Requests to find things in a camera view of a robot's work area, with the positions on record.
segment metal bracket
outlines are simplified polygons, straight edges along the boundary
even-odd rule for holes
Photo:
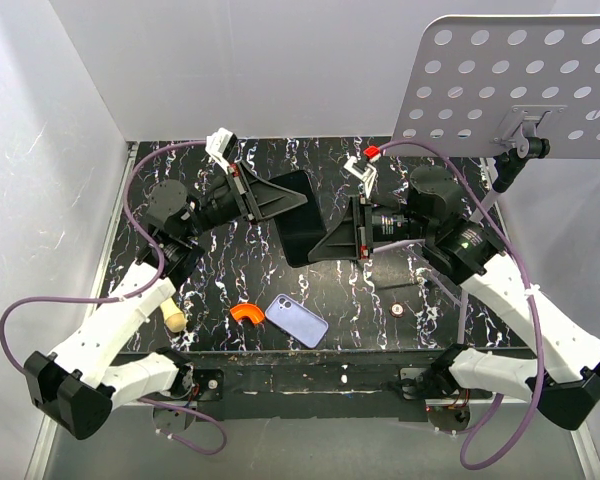
[[[514,105],[500,122],[492,143],[516,148],[524,158],[529,152],[528,138],[549,138],[566,110],[566,105]]]

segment white enclosure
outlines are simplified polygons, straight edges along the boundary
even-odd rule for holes
[[[0,0],[0,315],[29,295],[88,295],[126,144],[47,2]],[[23,307],[23,362],[65,338],[76,306]],[[23,478],[42,414],[0,349],[0,479]]]
[[[431,21],[552,12],[600,1],[0,0],[0,314],[90,293],[125,141],[391,135]],[[533,280],[600,337],[600,162],[535,161],[503,207]],[[24,307],[16,358],[83,315]],[[1,480],[24,477],[41,418],[0,350]],[[600,407],[589,425],[600,453]]]

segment lavender phone case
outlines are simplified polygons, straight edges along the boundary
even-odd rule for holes
[[[315,348],[329,329],[325,320],[283,293],[269,305],[265,316],[308,348]]]

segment wine cork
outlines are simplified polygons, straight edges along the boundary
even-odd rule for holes
[[[178,308],[173,298],[165,300],[160,305],[162,310],[162,316],[164,317],[164,323],[169,330],[173,333],[179,333],[187,326],[187,320],[184,318],[184,313]]]

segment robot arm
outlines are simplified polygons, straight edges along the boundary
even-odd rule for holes
[[[305,195],[259,178],[227,157],[235,135],[224,129],[207,140],[207,152],[225,170],[200,200],[180,182],[156,185],[146,213],[148,230],[165,256],[163,276],[142,294],[126,298],[155,276],[158,259],[146,245],[120,285],[68,339],[48,355],[34,352],[24,374],[36,407],[78,439],[93,435],[112,410],[153,392],[172,398],[189,393],[193,366],[169,348],[111,367],[120,349],[150,314],[171,298],[193,272],[204,250],[193,239],[237,217],[268,220],[307,203]]]
[[[538,409],[556,425],[576,430],[600,400],[600,339],[572,322],[541,292],[525,292],[509,255],[495,255],[485,269],[484,275],[473,275],[460,286],[488,305],[535,351],[526,302],[526,295],[534,295],[546,372]],[[437,385],[448,394],[457,388],[480,388],[529,401],[536,377],[535,360],[496,357],[456,344],[425,372],[419,386],[427,390]]]
[[[539,291],[525,291],[502,242],[462,218],[462,196],[446,169],[419,167],[410,175],[406,205],[378,206],[383,202],[374,205],[373,197],[371,202],[352,198],[343,222],[309,258],[367,258],[377,242],[424,238],[423,255],[431,266],[488,305],[535,352],[526,298],[534,295],[545,353],[538,408],[555,424],[577,429],[600,400],[600,339],[572,322]],[[347,239],[351,247],[344,251]],[[415,396],[435,398],[479,388],[530,401],[536,377],[535,360],[493,356],[456,344],[409,390]]]

